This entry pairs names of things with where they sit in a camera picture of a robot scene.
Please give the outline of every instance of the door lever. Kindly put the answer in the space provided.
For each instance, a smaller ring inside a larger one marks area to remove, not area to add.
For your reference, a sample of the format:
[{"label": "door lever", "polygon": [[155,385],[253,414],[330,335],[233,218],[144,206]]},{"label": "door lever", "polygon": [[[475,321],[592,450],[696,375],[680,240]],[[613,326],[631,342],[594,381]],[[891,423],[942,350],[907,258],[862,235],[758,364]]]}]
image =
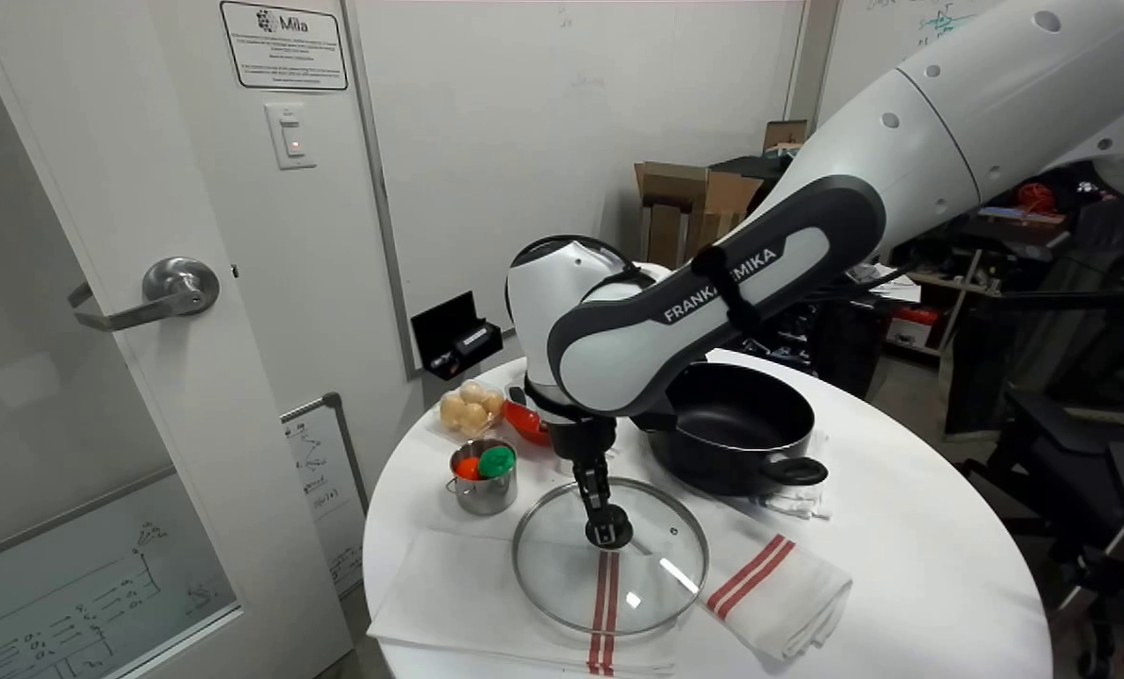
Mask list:
[{"label": "door lever", "polygon": [[79,282],[69,293],[75,321],[86,327],[99,327],[99,332],[121,332],[121,327],[140,327],[140,326],[155,326],[164,318],[196,318],[196,312],[211,308],[217,298],[217,274],[201,259],[160,258],[144,273],[145,306],[100,318],[100,312],[86,308],[90,298],[92,298],[92,292],[86,282]]}]

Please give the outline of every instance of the black frying pan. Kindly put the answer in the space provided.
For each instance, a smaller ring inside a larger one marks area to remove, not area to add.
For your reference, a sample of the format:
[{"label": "black frying pan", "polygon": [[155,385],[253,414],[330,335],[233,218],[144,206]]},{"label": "black frying pan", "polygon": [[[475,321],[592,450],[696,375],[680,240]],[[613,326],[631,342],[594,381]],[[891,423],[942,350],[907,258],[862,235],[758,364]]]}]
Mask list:
[{"label": "black frying pan", "polygon": [[710,493],[760,493],[827,478],[827,469],[802,455],[815,409],[754,371],[685,365],[666,385],[666,405],[632,423],[671,474]]}]

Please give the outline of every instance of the light switch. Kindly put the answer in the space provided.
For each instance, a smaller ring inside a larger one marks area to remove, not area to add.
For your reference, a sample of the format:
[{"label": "light switch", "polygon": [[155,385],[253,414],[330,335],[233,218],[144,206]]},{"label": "light switch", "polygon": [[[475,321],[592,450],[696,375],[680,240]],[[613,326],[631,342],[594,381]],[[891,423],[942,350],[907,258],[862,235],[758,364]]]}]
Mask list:
[{"label": "light switch", "polygon": [[279,170],[309,170],[315,166],[304,147],[304,108],[302,102],[267,102],[267,137]]}]

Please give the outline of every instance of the cardboard box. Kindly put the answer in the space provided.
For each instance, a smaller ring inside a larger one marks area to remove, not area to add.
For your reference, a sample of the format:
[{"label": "cardboard box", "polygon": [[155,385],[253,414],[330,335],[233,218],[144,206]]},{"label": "cardboard box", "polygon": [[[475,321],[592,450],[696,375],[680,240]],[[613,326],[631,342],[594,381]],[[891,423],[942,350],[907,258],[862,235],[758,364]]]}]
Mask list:
[{"label": "cardboard box", "polygon": [[642,196],[642,253],[666,267],[740,227],[760,185],[758,178],[671,161],[638,161],[632,170]]},{"label": "cardboard box", "polygon": [[795,147],[810,137],[810,122],[768,122],[760,131],[760,152],[786,152],[795,156]]}]

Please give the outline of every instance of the sticker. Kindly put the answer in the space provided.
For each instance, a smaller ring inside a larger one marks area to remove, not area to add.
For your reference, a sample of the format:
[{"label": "sticker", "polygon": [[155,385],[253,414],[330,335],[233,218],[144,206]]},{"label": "sticker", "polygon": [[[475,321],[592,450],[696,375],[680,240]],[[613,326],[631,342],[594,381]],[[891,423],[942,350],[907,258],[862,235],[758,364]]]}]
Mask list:
[{"label": "sticker", "polygon": [[253,92],[344,92],[344,45],[335,14],[272,4],[221,4],[221,24],[241,87]]}]

